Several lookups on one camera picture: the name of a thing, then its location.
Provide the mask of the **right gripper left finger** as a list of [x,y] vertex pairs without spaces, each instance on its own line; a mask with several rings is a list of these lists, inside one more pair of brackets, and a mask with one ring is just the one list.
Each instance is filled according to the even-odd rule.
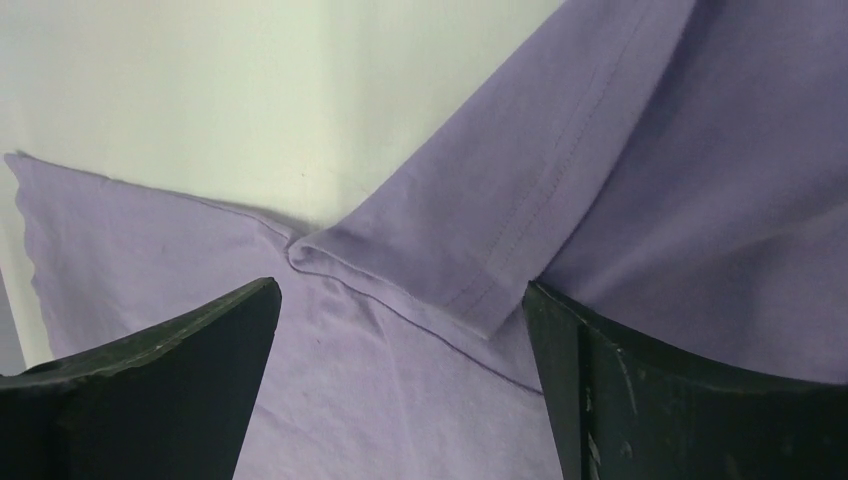
[[277,328],[254,280],[176,318],[1,380],[5,479],[230,479]]

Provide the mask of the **purple t shirt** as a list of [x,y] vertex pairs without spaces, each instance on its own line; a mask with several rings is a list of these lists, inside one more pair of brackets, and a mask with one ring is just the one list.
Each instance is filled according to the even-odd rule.
[[6,161],[56,354],[278,281],[240,479],[560,478],[533,280],[714,360],[847,379],[843,1],[567,1],[313,233]]

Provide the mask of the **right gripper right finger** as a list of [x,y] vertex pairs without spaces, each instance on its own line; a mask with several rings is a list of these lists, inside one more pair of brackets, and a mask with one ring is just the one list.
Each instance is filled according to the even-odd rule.
[[523,300],[567,479],[843,479],[847,388],[679,349],[539,283]]

